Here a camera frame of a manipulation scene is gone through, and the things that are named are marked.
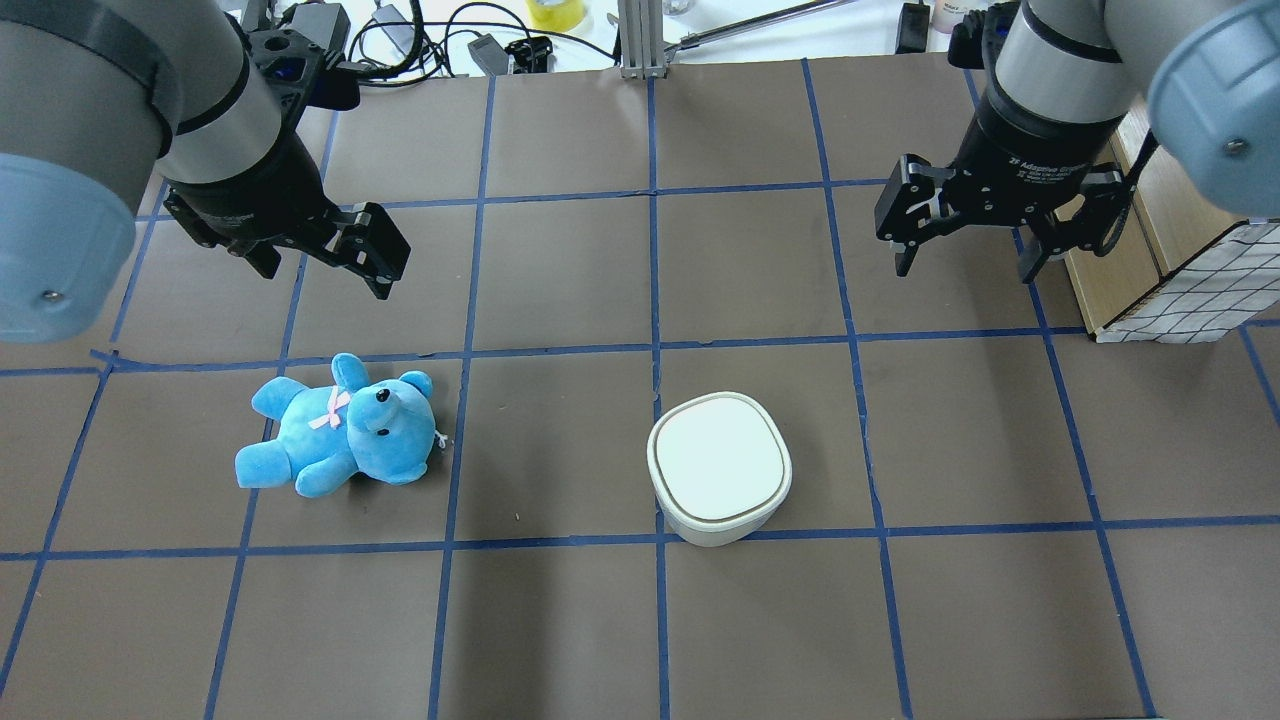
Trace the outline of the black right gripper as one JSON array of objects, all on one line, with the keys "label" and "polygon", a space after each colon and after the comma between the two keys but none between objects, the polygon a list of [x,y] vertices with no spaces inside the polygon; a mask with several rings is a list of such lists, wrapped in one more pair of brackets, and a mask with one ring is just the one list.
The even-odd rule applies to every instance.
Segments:
[{"label": "black right gripper", "polygon": [[[908,275],[929,240],[969,225],[1027,224],[1032,238],[1018,258],[1025,284],[1074,249],[1107,256],[1125,229],[1134,184],[1119,165],[1094,161],[1120,120],[1051,120],[1001,95],[982,96],[947,168],[908,152],[890,172],[874,205],[874,232],[892,249],[895,274]],[[1075,196],[1082,205],[1057,219],[1053,210]]]}]

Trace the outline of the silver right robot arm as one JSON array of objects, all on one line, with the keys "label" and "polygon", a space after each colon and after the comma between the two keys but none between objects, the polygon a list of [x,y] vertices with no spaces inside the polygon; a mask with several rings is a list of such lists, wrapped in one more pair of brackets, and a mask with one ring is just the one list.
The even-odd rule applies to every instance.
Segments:
[{"label": "silver right robot arm", "polygon": [[1166,150],[1242,218],[1277,217],[1275,1],[1006,1],[965,14],[947,59],[986,90],[954,160],[902,155],[874,210],[906,275],[931,240],[969,225],[1032,240],[1033,281],[1075,249],[1105,256],[1140,173]]}]

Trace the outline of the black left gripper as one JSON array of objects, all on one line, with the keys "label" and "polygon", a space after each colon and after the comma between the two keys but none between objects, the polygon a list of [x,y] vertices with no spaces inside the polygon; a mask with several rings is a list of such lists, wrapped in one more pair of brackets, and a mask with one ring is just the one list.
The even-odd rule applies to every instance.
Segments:
[{"label": "black left gripper", "polygon": [[229,179],[172,182],[163,206],[201,247],[225,249],[264,279],[273,279],[279,247],[296,249],[360,277],[387,301],[412,251],[378,202],[342,210],[323,188],[317,165],[294,129],[284,129],[266,155]]}]

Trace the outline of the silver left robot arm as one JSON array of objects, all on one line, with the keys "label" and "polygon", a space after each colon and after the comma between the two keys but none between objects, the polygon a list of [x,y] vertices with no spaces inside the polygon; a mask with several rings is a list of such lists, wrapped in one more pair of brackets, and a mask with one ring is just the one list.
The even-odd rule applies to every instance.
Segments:
[{"label": "silver left robot arm", "polygon": [[380,205],[333,202],[297,132],[307,108],[356,108],[374,70],[346,58],[343,6],[271,9],[3,3],[4,342],[59,342],[99,319],[151,176],[198,246],[264,278],[294,249],[388,297],[410,242]]}]

